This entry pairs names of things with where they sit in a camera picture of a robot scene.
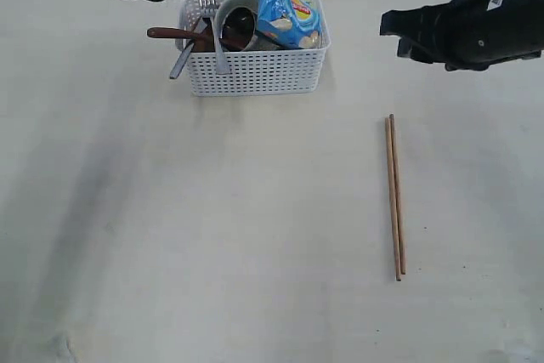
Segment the plastic basket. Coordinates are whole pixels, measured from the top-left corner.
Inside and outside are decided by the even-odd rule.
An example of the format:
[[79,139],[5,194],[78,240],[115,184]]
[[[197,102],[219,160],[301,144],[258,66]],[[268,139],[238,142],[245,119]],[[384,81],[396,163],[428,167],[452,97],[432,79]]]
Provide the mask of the plastic basket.
[[[321,0],[322,47],[311,50],[225,52],[231,73],[218,76],[215,53],[193,53],[187,61],[192,92],[199,96],[295,94],[314,91],[326,50],[331,45]],[[179,27],[188,30],[200,18],[198,0],[186,0]],[[177,41],[178,49],[183,42]]]

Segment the chopsticks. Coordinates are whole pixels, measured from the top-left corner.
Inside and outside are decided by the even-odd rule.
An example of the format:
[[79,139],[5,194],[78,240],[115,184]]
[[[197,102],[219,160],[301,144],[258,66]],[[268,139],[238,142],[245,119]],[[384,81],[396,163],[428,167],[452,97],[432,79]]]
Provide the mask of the chopsticks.
[[400,202],[400,174],[397,157],[393,114],[385,118],[385,134],[388,153],[389,206],[391,208],[391,227],[393,229],[394,272],[397,281],[406,274],[405,240],[402,225],[402,205]]

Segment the white basket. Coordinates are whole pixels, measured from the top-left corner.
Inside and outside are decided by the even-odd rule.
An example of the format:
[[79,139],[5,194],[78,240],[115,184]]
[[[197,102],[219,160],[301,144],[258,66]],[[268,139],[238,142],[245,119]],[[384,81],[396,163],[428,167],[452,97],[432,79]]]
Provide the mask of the white basket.
[[[314,91],[326,50],[331,45],[321,0],[322,47],[311,50],[225,52],[231,74],[215,71],[215,53],[193,53],[187,61],[192,91],[199,96],[294,94]],[[186,0],[179,27],[189,30],[200,18],[198,0]],[[183,42],[176,41],[178,49]]]

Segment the blue chip bag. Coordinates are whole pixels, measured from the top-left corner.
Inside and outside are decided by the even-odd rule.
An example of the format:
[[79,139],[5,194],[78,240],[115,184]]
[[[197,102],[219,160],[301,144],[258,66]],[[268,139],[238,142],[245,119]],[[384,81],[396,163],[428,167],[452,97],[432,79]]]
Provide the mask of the blue chip bag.
[[321,45],[321,17],[311,0],[258,0],[257,30],[287,48]]

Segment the wooden chopsticks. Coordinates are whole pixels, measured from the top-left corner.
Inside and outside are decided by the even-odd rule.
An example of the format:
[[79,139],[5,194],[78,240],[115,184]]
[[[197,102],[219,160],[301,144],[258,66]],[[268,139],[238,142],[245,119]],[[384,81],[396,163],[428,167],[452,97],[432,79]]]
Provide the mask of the wooden chopsticks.
[[400,281],[400,276],[406,274],[406,261],[400,203],[399,160],[393,114],[385,118],[385,135],[388,144],[389,206],[391,207],[391,227],[393,229],[394,272],[397,281]]

